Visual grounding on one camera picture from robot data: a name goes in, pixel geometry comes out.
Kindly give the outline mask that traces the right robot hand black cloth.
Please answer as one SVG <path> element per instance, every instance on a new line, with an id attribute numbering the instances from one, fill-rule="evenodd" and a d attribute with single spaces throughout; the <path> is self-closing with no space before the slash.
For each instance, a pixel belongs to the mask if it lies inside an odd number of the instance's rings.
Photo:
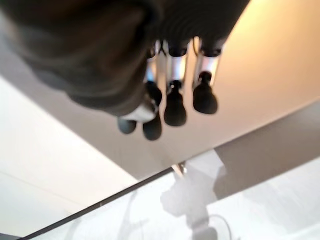
<path id="1" fill-rule="evenodd" d="M 0 33 L 46 85 L 157 140 L 186 123 L 183 86 L 199 38 L 193 108 L 213 115 L 212 83 L 246 0 L 3 0 Z"/>

